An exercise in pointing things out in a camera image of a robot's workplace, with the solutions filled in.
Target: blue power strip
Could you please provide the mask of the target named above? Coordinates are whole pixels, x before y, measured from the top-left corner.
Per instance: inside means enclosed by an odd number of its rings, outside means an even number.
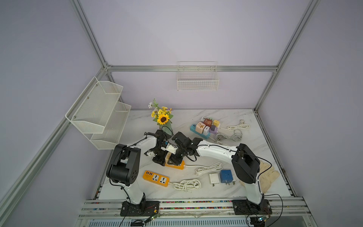
[[[204,139],[208,139],[208,138],[209,138],[209,136],[211,135],[211,133],[210,133],[210,132],[208,132],[208,134],[207,134],[207,135],[203,135],[203,134],[197,133],[197,132],[195,131],[195,127],[196,127],[196,125],[195,125],[195,124],[192,124],[192,126],[190,126],[190,130],[191,130],[192,132],[194,132],[195,134],[197,134],[197,135],[201,136],[202,138],[204,138]]]

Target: beige work glove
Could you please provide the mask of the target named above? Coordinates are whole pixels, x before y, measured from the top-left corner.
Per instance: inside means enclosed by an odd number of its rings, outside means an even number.
[[[260,173],[267,170],[269,167],[269,163],[260,161]],[[278,176],[280,176],[280,173],[276,171],[273,166],[271,166],[271,168],[266,172],[262,173],[259,177],[261,191],[263,193],[266,193],[271,187],[272,182],[274,182],[278,178]]]

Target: white power cord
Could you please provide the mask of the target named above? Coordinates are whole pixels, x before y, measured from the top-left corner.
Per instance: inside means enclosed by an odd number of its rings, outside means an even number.
[[[216,170],[223,169],[222,162],[214,163],[211,166],[200,166],[200,165],[191,165],[191,166],[184,165],[184,166],[186,166],[186,167],[200,167],[200,168],[195,169],[195,175],[197,175],[197,176],[201,176],[201,175],[209,173],[209,172],[213,172],[213,171],[216,171]]]
[[[232,131],[235,129],[248,129],[250,127],[249,124],[245,124],[245,120],[240,120],[239,125],[227,126],[227,128],[219,127],[219,129],[227,129],[228,131]]]
[[[179,191],[197,190],[202,187],[202,184],[197,179],[182,180],[180,183],[169,182],[169,184],[173,185],[174,189],[179,190]]]
[[[248,129],[249,127],[250,127],[250,125],[245,124],[244,120],[240,120],[239,125],[227,126],[227,128],[219,127],[220,129],[225,129],[225,130],[228,130],[228,131],[233,130],[233,135],[232,136],[228,136],[228,135],[226,135],[224,133],[218,132],[216,134],[215,139],[213,139],[212,137],[210,137],[210,138],[212,140],[216,141],[217,144],[221,144],[221,145],[226,145],[226,144],[222,143],[222,141],[225,140],[225,139],[230,139],[230,140],[239,142],[239,141],[242,140],[242,131],[240,129]]]

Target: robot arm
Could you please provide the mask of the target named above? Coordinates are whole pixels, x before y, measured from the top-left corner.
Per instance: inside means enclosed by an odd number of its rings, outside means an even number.
[[[140,190],[136,181],[139,172],[139,161],[141,152],[153,151],[158,156],[154,162],[164,165],[165,155],[171,152],[170,164],[181,164],[184,156],[207,156],[222,160],[233,165],[237,177],[245,182],[247,191],[248,210],[258,213],[262,209],[264,196],[260,190],[258,174],[260,172],[260,161],[245,144],[239,146],[223,146],[209,143],[200,138],[190,140],[181,132],[175,134],[172,140],[177,146],[169,146],[167,139],[161,130],[156,133],[147,133],[142,140],[129,145],[118,144],[113,152],[107,177],[125,189],[130,197],[131,208],[141,213],[145,209],[145,194]]]
[[[110,179],[110,183],[112,181],[113,185],[125,189],[132,204],[140,204],[145,199],[136,180],[139,173],[140,154],[160,147],[163,141],[163,132],[158,130],[156,133],[146,133],[143,139],[135,143],[118,144],[113,151],[106,176]]]
[[[175,154],[169,158],[174,165],[179,165],[184,156],[196,155],[207,156],[222,160],[233,165],[237,177],[245,182],[247,191],[247,205],[251,211],[257,212],[262,209],[264,200],[260,190],[258,174],[260,172],[260,161],[245,144],[239,146],[223,146],[210,143],[200,138],[190,140],[181,132],[175,134],[172,140],[178,145]]]

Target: white wire basket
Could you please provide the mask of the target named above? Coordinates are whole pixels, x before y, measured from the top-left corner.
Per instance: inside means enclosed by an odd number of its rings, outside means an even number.
[[[217,62],[178,62],[178,91],[217,91],[218,85]]]
[[[99,150],[112,150],[120,141],[123,128],[129,115],[131,106],[117,102],[110,119],[101,134],[93,134],[90,141]]]
[[[119,102],[122,86],[110,81],[98,81],[95,77],[91,82],[95,84],[87,97],[75,112],[72,112],[72,106],[66,113],[66,118],[98,150],[114,149],[120,140],[131,106]]]

